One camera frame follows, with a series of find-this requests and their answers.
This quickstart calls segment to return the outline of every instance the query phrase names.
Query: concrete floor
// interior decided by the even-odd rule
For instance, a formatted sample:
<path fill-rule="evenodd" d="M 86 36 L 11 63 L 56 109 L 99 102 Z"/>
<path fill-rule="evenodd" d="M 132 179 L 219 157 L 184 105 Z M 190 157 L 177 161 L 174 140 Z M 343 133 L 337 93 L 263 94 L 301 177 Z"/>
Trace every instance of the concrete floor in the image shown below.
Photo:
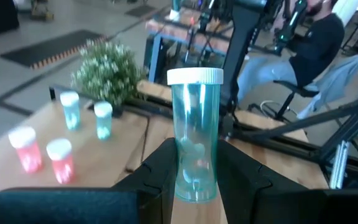
<path fill-rule="evenodd" d="M 109 0 L 50 0 L 50 10 L 55 14 L 52 22 L 35 22 L 20 17 L 21 28 L 0 35 L 0 54 L 26 45 L 51 39 L 71 31 L 86 29 L 106 36 L 120 33 L 126 27 L 133 28 L 122 32 L 118 39 L 136 52 L 136 61 L 143 63 L 145 40 L 148 36 L 144 22 L 139 18 L 125 15 L 125 12 L 140 6 L 141 3 L 127 4 L 125 0 L 115 4 Z M 168 0 L 149 0 L 148 5 L 161 9 L 170 4 Z M 258 43 L 261 45 L 271 42 L 269 36 L 262 34 Z M 80 64 L 77 55 L 46 66 L 40 70 L 30 70 L 16 63 L 0 58 L 0 136 L 16 124 L 26 119 L 26 114 L 36 111 L 50 99 L 48 86 L 54 83 L 68 86 L 70 73 Z M 330 103 L 329 108 L 352 101 L 358 93 L 358 75 L 346 89 L 346 97 Z M 283 102 L 289 91 L 273 83 L 263 85 L 246 96 L 241 105 L 260 103 L 271 99 Z M 291 107 L 302 110 L 310 99 L 296 96 Z M 320 124 L 318 127 L 307 128 L 309 140 L 322 145 L 327 138 L 338 129 L 335 122 Z"/>

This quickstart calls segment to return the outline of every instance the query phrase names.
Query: potted plant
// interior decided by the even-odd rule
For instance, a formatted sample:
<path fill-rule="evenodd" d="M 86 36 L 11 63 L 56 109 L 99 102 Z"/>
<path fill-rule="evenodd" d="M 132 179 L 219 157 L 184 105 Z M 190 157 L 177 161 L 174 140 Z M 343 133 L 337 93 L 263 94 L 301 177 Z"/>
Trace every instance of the potted plant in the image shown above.
<path fill-rule="evenodd" d="M 147 70 L 135 63 L 134 52 L 119 43 L 87 42 L 80 50 L 83 63 L 71 74 L 71 84 L 81 92 L 110 102 L 114 108 L 137 96 L 137 83 Z"/>

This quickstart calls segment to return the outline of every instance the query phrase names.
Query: person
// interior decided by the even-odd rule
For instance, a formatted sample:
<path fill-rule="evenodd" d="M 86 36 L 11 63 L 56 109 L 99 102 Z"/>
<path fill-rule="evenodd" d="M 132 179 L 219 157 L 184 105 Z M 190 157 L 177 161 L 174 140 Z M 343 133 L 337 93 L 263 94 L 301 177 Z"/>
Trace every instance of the person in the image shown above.
<path fill-rule="evenodd" d="M 314 22 L 304 37 L 295 35 L 288 44 L 287 47 L 296 53 L 294 57 L 257 57 L 248 61 L 237 79 L 239 101 L 256 85 L 275 80 L 304 87 L 331 64 L 341 48 L 345 33 L 342 20 L 332 13 L 336 2 L 308 0 L 306 15 Z"/>

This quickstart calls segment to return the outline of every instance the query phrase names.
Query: black t-shirt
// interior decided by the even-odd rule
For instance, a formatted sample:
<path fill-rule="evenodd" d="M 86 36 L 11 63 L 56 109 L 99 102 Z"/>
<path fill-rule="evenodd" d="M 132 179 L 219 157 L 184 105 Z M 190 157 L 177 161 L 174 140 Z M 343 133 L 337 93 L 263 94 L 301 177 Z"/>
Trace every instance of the black t-shirt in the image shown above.
<path fill-rule="evenodd" d="M 314 22 L 304 37 L 295 36 L 288 48 L 298 86 L 310 84 L 334 60 L 344 38 L 342 20 L 335 14 Z"/>

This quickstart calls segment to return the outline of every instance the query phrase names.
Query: black floor mat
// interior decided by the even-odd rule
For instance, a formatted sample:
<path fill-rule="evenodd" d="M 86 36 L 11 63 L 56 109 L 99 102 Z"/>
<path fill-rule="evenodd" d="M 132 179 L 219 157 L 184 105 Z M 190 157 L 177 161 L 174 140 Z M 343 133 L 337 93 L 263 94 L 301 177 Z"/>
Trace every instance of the black floor mat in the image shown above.
<path fill-rule="evenodd" d="M 136 7 L 134 9 L 127 11 L 125 14 L 127 14 L 128 16 L 134 16 L 134 17 L 141 18 L 142 16 L 144 16 L 154 10 L 156 10 L 156 8 L 154 8 L 152 6 L 141 5 L 139 7 Z"/>
<path fill-rule="evenodd" d="M 104 40 L 104 37 L 87 30 L 79 30 L 1 54 L 1 57 L 32 69 L 38 69 L 77 53 L 81 47 L 85 46 L 87 40 L 100 42 Z"/>

